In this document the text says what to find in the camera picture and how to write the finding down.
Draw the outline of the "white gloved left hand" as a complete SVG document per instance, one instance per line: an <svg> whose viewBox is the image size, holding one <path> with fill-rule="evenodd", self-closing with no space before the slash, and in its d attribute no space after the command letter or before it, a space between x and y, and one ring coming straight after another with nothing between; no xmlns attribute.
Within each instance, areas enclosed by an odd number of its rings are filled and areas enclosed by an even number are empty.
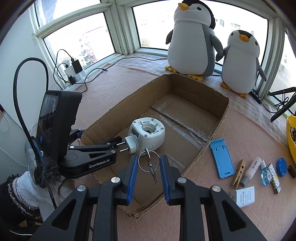
<svg viewBox="0 0 296 241"><path fill-rule="evenodd" d="M12 203L21 213L36 217L41 216L46 220L55 210L53 201L47 187L42 188L34 183L35 153L29 142L25 143L25 154L28 170L20 176L16 176L8 185L8 191Z"/></svg>

